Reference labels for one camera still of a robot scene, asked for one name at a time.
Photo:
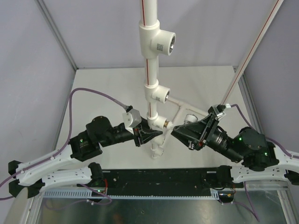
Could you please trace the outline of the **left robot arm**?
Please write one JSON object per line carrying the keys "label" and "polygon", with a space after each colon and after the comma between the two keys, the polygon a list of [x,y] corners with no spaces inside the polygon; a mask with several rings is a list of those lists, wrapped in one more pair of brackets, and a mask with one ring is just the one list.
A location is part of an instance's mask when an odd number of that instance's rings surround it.
{"label": "left robot arm", "polygon": [[112,126],[107,117],[95,117],[86,125],[85,131],[68,141],[62,151],[53,151],[27,163],[9,162],[8,172],[13,176],[13,181],[8,184],[9,193],[17,197],[24,188],[27,188],[28,198],[31,198],[50,188],[64,185],[84,184],[88,187],[102,187],[106,183],[98,163],[92,162],[77,170],[61,168],[94,158],[102,154],[103,147],[130,140],[139,147],[162,133],[151,129],[146,119],[142,119],[130,132],[125,128],[124,123]]}

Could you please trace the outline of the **white PVC pipe frame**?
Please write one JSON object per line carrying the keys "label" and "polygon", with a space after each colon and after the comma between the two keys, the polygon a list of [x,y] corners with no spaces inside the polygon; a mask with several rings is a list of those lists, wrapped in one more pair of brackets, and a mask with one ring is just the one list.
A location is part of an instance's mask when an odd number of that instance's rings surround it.
{"label": "white PVC pipe frame", "polygon": [[156,0],[141,1],[139,34],[145,61],[145,98],[154,126],[165,121],[157,113],[157,103],[165,102],[170,93],[158,80],[160,55],[169,56],[177,47],[172,66],[235,65],[235,75],[222,98],[227,102],[282,1],[169,0],[167,6],[171,12],[178,6],[175,32],[161,28]]}

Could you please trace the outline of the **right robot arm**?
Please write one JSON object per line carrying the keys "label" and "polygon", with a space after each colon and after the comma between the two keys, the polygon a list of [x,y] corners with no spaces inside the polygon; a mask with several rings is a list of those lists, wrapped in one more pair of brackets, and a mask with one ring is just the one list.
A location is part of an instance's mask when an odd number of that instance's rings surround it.
{"label": "right robot arm", "polygon": [[234,138],[219,126],[218,118],[210,113],[197,122],[175,126],[171,135],[190,150],[208,147],[241,166],[219,166],[216,181],[221,187],[258,180],[299,183],[298,154],[287,155],[277,143],[251,127],[244,127]]}

